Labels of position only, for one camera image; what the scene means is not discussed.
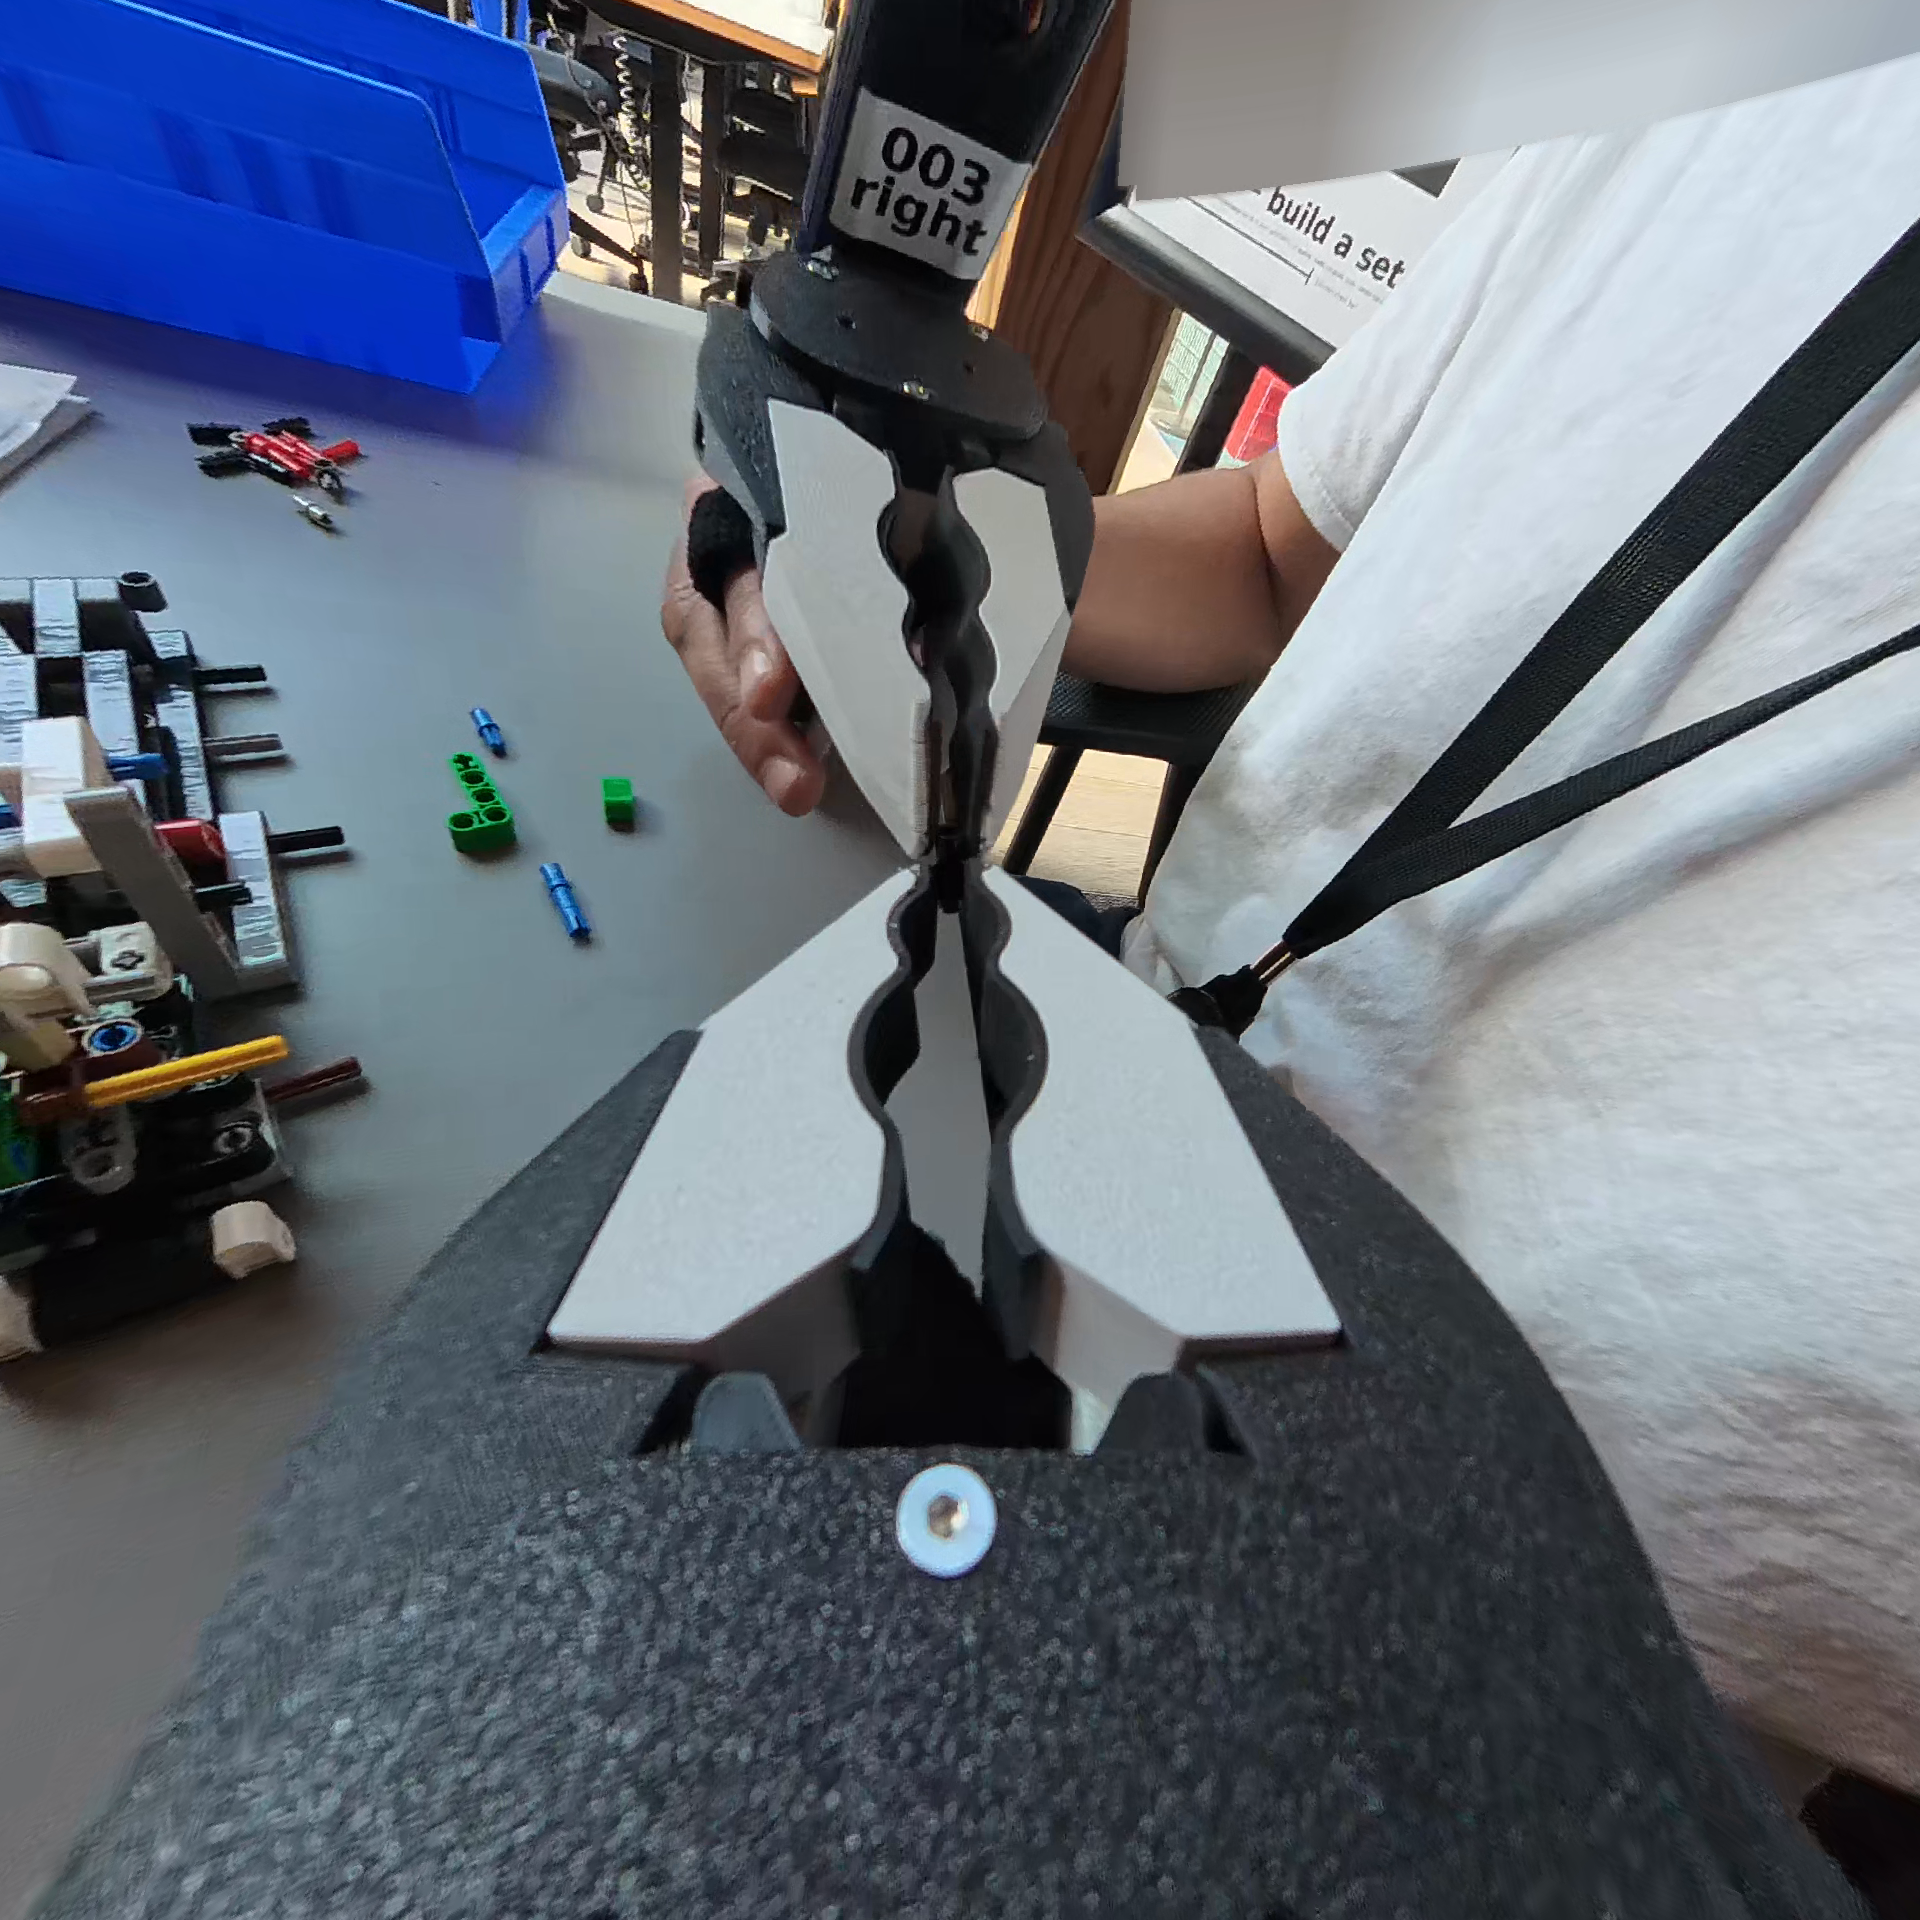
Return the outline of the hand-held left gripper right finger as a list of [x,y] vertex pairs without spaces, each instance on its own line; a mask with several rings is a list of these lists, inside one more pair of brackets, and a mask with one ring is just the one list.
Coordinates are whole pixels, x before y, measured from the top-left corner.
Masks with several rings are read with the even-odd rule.
[[1034,1353],[1087,1454],[1140,1378],[1332,1350],[1341,1324],[1199,1032],[1018,878],[979,875],[998,983],[1038,1016],[1011,1199],[1035,1242]]

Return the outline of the black chair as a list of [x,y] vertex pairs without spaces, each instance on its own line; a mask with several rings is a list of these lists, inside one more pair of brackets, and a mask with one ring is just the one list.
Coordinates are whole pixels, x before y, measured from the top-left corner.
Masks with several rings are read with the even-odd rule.
[[1060,674],[1038,733],[1038,744],[1046,750],[1044,763],[1030,797],[1019,804],[1004,865],[1019,875],[1032,870],[1086,754],[1145,758],[1163,763],[1160,804],[1138,884],[1138,900],[1145,900],[1194,788],[1256,689],[1258,681],[1140,692]]

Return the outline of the green angled lego beam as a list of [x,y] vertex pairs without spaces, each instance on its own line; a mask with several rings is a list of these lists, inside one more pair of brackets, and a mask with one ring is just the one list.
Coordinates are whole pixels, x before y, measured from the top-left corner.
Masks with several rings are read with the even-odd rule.
[[452,847],[468,858],[516,849],[516,813],[482,760],[461,750],[445,756],[445,767],[457,788],[457,804],[443,817]]

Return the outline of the black badge reel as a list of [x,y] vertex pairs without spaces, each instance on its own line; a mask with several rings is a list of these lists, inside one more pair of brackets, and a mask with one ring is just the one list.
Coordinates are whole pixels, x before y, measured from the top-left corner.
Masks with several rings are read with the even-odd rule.
[[1299,956],[1279,941],[1245,966],[1182,985],[1165,998],[1194,1028],[1224,1032],[1238,1041],[1262,1013],[1271,985],[1298,959]]

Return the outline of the wooden office desk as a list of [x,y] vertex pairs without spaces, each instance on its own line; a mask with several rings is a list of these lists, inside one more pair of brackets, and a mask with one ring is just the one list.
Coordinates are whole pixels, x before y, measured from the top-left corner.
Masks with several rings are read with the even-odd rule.
[[748,244],[792,235],[841,6],[587,4],[617,51],[646,195],[646,288],[680,304],[716,275],[730,223]]

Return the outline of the blue plastic bin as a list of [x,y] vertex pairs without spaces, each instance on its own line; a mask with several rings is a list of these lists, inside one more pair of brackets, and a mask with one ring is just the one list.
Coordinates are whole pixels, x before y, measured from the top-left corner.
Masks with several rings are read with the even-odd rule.
[[10,292],[468,393],[565,244],[520,42],[387,2],[1,6]]

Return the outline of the wooden panel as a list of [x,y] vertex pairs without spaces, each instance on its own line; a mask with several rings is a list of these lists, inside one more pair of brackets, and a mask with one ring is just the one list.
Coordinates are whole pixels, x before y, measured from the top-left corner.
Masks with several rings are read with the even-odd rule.
[[1171,304],[1084,237],[1119,126],[1130,12],[1115,2],[971,304],[1026,355],[1096,495],[1117,483],[1174,328]]

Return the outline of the white paper sheet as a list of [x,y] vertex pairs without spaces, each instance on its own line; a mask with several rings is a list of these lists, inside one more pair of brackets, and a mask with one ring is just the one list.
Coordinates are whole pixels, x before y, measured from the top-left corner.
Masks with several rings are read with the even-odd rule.
[[78,375],[1,363],[1,483],[57,446],[94,414]]

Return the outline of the person in white shirt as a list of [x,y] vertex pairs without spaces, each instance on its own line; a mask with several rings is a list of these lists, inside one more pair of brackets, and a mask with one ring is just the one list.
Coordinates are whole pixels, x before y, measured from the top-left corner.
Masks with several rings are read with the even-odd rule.
[[[1127,938],[1274,941],[1915,222],[1915,58],[1522,148],[1287,395],[1337,562]],[[1915,1794],[1915,658],[1287,972],[1247,1049],[1475,1269],[1710,1681]]]

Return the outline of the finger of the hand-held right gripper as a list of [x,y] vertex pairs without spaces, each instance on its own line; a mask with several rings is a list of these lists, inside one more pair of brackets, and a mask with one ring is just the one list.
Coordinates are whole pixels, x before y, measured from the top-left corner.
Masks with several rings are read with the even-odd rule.
[[989,854],[1019,799],[1069,612],[1046,492],[945,477],[927,527],[927,858]]
[[910,585],[950,488],[901,485],[898,463],[826,409],[772,400],[783,511],[765,547],[761,598],[827,744],[901,856],[940,858],[956,722],[945,674],[929,674],[937,609]]

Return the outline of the person's right hand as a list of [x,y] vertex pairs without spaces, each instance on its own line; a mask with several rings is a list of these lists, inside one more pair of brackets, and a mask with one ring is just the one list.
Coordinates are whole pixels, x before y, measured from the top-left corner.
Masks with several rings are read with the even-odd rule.
[[[704,511],[708,498],[717,507]],[[720,600],[701,589],[689,540],[701,518],[744,518],[708,473],[683,483],[681,525],[660,588],[660,632],[739,767],[788,817],[811,813],[826,793],[827,763],[804,724],[804,684],[765,607],[756,549],[731,568]]]

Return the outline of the white printed sign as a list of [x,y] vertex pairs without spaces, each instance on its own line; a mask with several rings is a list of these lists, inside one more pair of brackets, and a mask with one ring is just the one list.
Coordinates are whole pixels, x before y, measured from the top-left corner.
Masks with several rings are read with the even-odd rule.
[[1392,172],[1091,207],[1079,239],[1295,383],[1403,283],[1513,149]]

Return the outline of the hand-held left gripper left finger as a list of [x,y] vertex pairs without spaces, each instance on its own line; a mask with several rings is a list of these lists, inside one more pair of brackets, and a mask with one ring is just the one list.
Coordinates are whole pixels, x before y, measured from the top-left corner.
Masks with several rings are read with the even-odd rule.
[[926,875],[890,875],[701,1024],[552,1347],[756,1376],[805,1440],[831,1433],[910,1235],[887,1102],[937,919]]

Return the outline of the partly built lego model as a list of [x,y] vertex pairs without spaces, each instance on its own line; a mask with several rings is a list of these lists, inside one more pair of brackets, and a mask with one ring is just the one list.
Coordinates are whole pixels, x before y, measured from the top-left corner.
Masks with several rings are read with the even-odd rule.
[[270,676],[168,612],[143,571],[1,585],[4,1364],[292,1264],[280,1123],[363,1080],[221,1041],[299,982],[285,870],[348,847],[227,804],[284,746],[208,706]]

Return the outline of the red and black lego pieces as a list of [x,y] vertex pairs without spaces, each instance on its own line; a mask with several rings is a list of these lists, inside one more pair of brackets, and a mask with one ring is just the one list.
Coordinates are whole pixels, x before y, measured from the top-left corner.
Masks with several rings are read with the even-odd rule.
[[329,499],[344,498],[344,469],[363,456],[355,440],[315,440],[312,422],[301,415],[282,415],[256,428],[189,422],[185,435],[198,449],[195,466],[205,477],[253,472],[285,488],[314,488]]

